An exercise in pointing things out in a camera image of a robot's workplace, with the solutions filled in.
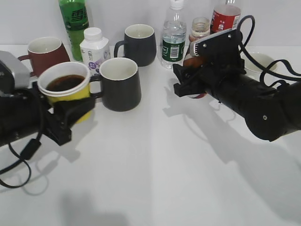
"white bowl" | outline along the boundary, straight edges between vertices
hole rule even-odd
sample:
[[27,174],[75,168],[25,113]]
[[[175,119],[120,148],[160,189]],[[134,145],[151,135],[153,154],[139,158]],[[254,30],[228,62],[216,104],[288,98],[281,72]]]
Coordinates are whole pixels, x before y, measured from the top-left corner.
[[[263,53],[249,53],[258,63],[260,63],[264,67],[268,67],[270,63],[275,61],[270,56],[263,54]],[[255,66],[244,54],[241,56],[242,59],[245,60],[245,68],[249,71],[255,72],[255,73],[262,73],[262,69]],[[277,70],[277,64],[273,65],[270,69],[271,71]]]

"small bottle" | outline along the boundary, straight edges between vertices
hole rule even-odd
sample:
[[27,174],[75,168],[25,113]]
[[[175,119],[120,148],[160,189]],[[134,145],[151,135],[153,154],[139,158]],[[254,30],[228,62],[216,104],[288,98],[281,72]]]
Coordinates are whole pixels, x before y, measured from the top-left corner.
[[186,22],[183,16],[184,0],[170,0],[163,27],[163,48],[161,64],[171,69],[184,55]]
[[[190,44],[193,41],[199,40],[203,37],[210,35],[210,21],[205,17],[197,17],[192,21],[191,33],[189,35]],[[187,50],[183,66],[198,68],[206,62],[203,56],[192,57],[190,55],[190,44]],[[190,98],[199,99],[204,97],[206,94],[189,95]]]
[[220,0],[214,7],[211,20],[211,33],[229,28],[236,29],[241,15],[242,0]]
[[89,27],[85,0],[59,0],[59,5],[69,35],[72,56],[82,61],[79,45],[84,40],[84,30]]
[[80,44],[83,62],[89,67],[91,75],[97,75],[100,65],[111,58],[109,40],[103,37],[102,30],[97,27],[87,28],[84,36]]

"white wall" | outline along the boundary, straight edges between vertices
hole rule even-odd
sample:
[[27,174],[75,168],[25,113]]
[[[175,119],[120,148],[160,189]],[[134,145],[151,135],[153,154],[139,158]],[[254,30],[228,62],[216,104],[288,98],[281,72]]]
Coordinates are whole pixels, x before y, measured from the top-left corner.
[[[186,0],[188,27],[195,17],[210,18],[217,1]],[[111,45],[122,39],[128,25],[136,23],[153,26],[159,43],[168,5],[169,0],[87,0],[91,26],[100,27]],[[244,0],[243,14],[256,19],[250,45],[300,45],[300,9],[301,0]],[[43,36],[68,43],[58,0],[0,0],[0,21],[0,44],[27,44]]]

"dark liquid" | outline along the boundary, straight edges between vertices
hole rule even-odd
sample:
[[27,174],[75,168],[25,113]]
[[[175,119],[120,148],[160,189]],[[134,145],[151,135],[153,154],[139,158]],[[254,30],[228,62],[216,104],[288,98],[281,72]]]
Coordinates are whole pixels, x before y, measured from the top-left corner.
[[46,89],[53,92],[66,91],[78,86],[84,79],[83,76],[76,74],[66,75],[53,80]]

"red mug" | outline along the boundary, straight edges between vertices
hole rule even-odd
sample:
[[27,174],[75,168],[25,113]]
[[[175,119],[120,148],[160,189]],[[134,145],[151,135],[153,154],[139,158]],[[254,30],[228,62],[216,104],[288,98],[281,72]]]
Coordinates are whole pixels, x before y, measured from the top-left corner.
[[29,43],[27,51],[28,55],[20,56],[18,59],[30,60],[32,76],[39,77],[46,69],[70,61],[62,41],[55,37],[35,39]]

